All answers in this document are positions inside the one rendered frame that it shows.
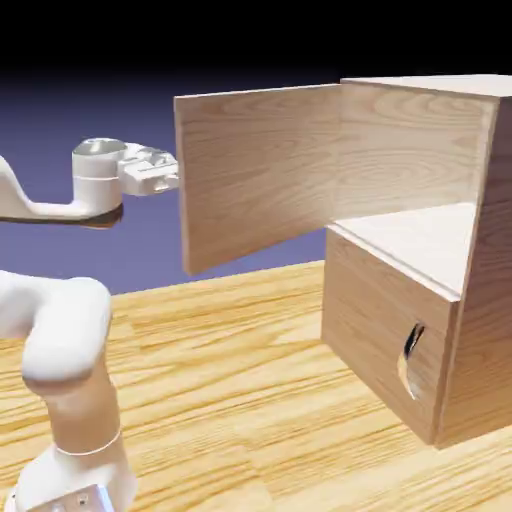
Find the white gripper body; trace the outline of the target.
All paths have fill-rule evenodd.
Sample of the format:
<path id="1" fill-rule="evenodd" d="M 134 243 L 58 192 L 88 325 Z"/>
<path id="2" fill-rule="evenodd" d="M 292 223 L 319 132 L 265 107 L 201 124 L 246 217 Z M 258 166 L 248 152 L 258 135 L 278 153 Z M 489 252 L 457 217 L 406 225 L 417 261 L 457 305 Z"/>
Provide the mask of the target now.
<path id="1" fill-rule="evenodd" d="M 160 194 L 178 187 L 178 165 L 155 166 L 149 162 L 119 164 L 118 178 L 123 194 L 139 197 Z"/>

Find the light wood cabinet door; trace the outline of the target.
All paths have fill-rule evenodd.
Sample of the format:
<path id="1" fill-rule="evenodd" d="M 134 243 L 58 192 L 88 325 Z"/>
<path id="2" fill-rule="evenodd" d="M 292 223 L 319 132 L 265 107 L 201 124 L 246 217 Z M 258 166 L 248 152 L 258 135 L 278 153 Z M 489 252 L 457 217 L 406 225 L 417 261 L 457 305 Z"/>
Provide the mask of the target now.
<path id="1" fill-rule="evenodd" d="M 184 269 L 313 231 L 335 212 L 338 85 L 174 99 Z"/>

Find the light wood cabinet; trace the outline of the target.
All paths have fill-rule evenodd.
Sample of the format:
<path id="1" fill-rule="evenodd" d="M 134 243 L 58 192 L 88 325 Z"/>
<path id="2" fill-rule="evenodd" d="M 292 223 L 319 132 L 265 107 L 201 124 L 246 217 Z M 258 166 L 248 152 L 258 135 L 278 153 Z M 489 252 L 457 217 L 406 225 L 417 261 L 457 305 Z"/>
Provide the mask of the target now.
<path id="1" fill-rule="evenodd" d="M 340 88 L 343 197 L 330 226 L 460 298 L 429 445 L 512 425 L 512 77 Z"/>

